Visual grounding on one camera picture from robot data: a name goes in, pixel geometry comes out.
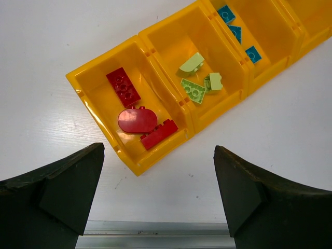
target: white background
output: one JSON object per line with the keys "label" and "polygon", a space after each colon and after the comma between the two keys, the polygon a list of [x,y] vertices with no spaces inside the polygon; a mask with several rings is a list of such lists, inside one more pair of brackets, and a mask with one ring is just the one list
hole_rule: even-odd
{"label": "white background", "polygon": [[141,177],[116,156],[65,74],[191,2],[0,0],[0,180],[104,142],[90,220],[225,222],[213,166],[223,145],[332,190],[332,39]]}

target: blue lego piece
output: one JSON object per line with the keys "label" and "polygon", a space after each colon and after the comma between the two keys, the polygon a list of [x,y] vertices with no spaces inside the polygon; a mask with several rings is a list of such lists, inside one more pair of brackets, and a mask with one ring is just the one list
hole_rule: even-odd
{"label": "blue lego piece", "polygon": [[242,29],[241,27],[238,26],[233,26],[233,25],[227,25],[229,29],[232,31],[233,35],[235,38],[239,41],[241,44],[241,36],[242,36]]}
{"label": "blue lego piece", "polygon": [[248,48],[245,52],[254,64],[261,60],[261,56],[255,46]]}
{"label": "blue lego piece", "polygon": [[236,16],[234,13],[231,11],[231,9],[228,7],[228,5],[224,6],[220,10],[218,10],[218,14],[221,16],[224,22],[230,23],[233,21]]}

